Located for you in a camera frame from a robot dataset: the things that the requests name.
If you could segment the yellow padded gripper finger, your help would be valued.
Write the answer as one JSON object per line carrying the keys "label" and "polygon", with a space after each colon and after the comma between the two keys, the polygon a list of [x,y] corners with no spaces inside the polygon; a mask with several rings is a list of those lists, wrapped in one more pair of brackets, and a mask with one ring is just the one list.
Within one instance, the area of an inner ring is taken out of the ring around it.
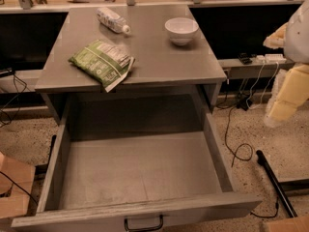
{"label": "yellow padded gripper finger", "polygon": [[264,123],[275,128],[289,120],[309,99],[309,65],[297,64],[286,70],[279,70],[267,102]]}
{"label": "yellow padded gripper finger", "polygon": [[283,48],[285,46],[286,29],[287,23],[283,24],[275,32],[267,36],[263,42],[263,46],[272,49]]}

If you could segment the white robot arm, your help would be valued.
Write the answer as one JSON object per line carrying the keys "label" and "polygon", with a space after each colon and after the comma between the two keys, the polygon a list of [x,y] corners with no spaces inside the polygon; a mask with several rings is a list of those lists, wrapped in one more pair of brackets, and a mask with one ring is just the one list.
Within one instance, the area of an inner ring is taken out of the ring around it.
{"label": "white robot arm", "polygon": [[309,0],[266,37],[264,46],[282,48],[285,57],[295,62],[288,71],[280,70],[274,79],[264,118],[265,124],[274,128],[289,120],[309,99]]}

